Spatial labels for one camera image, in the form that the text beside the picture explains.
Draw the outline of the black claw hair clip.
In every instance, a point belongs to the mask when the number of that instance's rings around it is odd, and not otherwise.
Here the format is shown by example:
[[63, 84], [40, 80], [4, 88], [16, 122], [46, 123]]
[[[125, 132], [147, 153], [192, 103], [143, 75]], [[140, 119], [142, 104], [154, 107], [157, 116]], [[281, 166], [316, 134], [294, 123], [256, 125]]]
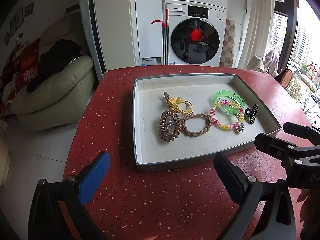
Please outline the black claw hair clip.
[[254, 104], [252, 108], [247, 108], [244, 111], [246, 121], [252, 125], [255, 122], [258, 113], [258, 104]]

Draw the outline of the silver heart pendant brooch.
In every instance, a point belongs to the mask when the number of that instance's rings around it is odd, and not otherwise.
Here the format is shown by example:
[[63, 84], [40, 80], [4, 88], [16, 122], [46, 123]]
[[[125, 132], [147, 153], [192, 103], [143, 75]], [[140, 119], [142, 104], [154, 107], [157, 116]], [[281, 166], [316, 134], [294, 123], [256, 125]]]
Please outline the silver heart pendant brooch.
[[234, 131], [236, 134], [239, 134], [244, 131], [244, 124], [243, 123], [236, 123], [234, 126]]

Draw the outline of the red handled mop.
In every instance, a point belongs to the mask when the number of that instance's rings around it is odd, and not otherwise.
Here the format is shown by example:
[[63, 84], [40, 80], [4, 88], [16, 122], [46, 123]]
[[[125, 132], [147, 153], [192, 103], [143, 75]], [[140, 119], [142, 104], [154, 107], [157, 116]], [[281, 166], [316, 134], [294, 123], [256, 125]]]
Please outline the red handled mop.
[[168, 41], [168, 31], [169, 31], [169, 9], [164, 9], [164, 20], [154, 20], [151, 25], [155, 23], [160, 23], [162, 25], [163, 33], [163, 64], [169, 64], [169, 41]]

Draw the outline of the grey jewelry tray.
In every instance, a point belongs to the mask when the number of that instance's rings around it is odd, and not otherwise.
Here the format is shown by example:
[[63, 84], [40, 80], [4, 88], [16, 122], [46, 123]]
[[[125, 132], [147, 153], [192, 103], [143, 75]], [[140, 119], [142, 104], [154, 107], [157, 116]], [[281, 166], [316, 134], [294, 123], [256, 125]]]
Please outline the grey jewelry tray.
[[[244, 131], [223, 131], [215, 126], [198, 137], [181, 132], [178, 138], [165, 142], [159, 135], [161, 114], [169, 109], [163, 92], [170, 97], [181, 97], [193, 104], [196, 115], [186, 121], [186, 127], [198, 132], [208, 123], [202, 117], [210, 113], [213, 98], [220, 90], [239, 94], [244, 108], [258, 104], [254, 124], [244, 121]], [[135, 80], [132, 104], [133, 145], [137, 167], [144, 172], [171, 170], [212, 160], [216, 153], [235, 154], [253, 147], [255, 136], [265, 133], [275, 136], [281, 125], [269, 108], [235, 74], [181, 74], [141, 77]]]

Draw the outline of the white curtain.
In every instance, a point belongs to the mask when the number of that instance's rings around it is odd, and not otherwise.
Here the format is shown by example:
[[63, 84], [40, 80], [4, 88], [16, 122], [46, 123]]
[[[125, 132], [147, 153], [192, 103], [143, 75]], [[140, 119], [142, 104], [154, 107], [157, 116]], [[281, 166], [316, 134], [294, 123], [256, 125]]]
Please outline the white curtain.
[[246, 0], [240, 45], [234, 67], [245, 69], [251, 58], [263, 57], [271, 30], [275, 0]]

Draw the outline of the light green sofa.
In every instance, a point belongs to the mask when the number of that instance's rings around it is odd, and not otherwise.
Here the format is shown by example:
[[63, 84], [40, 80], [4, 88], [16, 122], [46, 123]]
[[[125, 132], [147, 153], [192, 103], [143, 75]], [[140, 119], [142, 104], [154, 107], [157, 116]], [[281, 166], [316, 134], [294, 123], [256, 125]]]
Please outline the light green sofa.
[[10, 106], [11, 112], [31, 131], [41, 131], [80, 120], [95, 83], [94, 63], [80, 13], [61, 18], [42, 33], [39, 60], [43, 53], [61, 39], [72, 40], [80, 45], [80, 56], [41, 83], [33, 92], [26, 91], [27, 85], [23, 87]]

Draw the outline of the green plastic bangle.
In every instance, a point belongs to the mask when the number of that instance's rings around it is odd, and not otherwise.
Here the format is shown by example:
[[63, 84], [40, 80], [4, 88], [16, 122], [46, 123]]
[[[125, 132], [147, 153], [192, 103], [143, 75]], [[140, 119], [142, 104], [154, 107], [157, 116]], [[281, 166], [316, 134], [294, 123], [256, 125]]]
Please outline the green plastic bangle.
[[237, 115], [240, 114], [239, 108], [244, 109], [245, 101], [244, 99], [237, 94], [236, 92], [229, 91], [229, 90], [220, 90], [218, 91], [212, 102], [222, 102], [223, 103], [219, 106], [223, 113], [228, 115]]

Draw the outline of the black clothing on sofa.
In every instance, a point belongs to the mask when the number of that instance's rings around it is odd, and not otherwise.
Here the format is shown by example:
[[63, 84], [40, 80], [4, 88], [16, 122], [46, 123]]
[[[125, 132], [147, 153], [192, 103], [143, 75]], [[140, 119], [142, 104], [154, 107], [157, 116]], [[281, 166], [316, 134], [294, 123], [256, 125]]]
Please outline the black clothing on sofa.
[[37, 65], [37, 77], [29, 82], [26, 91], [33, 92], [41, 83], [60, 72], [74, 59], [80, 56], [81, 46], [72, 40], [61, 39], [40, 56]]

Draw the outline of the red printed cloth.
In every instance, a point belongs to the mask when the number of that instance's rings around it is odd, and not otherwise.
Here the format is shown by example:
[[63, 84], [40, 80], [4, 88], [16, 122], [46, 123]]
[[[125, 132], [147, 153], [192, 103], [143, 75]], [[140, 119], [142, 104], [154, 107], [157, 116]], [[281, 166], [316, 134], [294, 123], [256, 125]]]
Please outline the red printed cloth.
[[1, 103], [10, 104], [18, 92], [37, 77], [40, 38], [16, 54], [10, 54], [7, 64], [1, 70]]

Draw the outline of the checkered fabric roll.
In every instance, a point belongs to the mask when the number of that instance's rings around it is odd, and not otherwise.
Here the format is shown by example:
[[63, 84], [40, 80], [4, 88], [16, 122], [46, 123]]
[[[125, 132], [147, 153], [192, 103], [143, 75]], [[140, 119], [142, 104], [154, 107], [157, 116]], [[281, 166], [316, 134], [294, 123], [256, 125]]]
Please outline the checkered fabric roll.
[[234, 62], [235, 22], [227, 19], [219, 67], [232, 68]]

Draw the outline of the silver hair clip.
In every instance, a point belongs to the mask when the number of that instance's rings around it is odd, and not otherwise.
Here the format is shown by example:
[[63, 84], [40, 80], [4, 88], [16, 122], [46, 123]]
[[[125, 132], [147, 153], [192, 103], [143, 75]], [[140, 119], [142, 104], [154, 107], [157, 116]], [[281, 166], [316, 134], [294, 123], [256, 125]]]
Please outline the silver hair clip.
[[166, 103], [169, 104], [169, 100], [170, 100], [169, 94], [167, 92], [163, 92], [163, 94], [164, 94]]

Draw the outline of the small framed wall picture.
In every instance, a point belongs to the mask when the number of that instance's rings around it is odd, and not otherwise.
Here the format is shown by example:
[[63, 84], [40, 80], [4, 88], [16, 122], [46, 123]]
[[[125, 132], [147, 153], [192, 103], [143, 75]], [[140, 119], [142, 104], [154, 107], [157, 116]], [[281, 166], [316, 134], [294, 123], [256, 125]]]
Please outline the small framed wall picture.
[[25, 7], [24, 16], [27, 17], [33, 13], [34, 3], [30, 3]]

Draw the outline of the white washing machine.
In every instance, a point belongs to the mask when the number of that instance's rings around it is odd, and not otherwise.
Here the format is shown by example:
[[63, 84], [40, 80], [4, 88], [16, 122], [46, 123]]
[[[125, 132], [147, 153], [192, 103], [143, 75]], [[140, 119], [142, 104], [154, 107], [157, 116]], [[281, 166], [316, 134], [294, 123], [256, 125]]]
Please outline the white washing machine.
[[218, 67], [226, 27], [226, 9], [215, 5], [167, 0], [170, 64]]

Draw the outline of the white detergent jug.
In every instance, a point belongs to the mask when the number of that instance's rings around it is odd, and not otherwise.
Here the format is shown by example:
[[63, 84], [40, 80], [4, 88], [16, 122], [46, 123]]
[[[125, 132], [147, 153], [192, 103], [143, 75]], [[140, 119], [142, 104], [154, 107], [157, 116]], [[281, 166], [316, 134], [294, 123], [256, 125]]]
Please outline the white detergent jug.
[[142, 61], [141, 66], [156, 66], [158, 61], [156, 58], [147, 58]]

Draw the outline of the beige clothes pile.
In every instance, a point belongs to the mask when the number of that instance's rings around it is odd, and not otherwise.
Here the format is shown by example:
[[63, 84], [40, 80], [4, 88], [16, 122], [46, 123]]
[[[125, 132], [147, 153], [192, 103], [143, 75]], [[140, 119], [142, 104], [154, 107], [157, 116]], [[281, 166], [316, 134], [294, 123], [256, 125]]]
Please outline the beige clothes pile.
[[261, 59], [257, 55], [254, 55], [249, 61], [246, 69], [276, 77], [278, 75], [278, 62], [279, 53], [277, 50], [272, 49], [266, 54], [264, 59]]

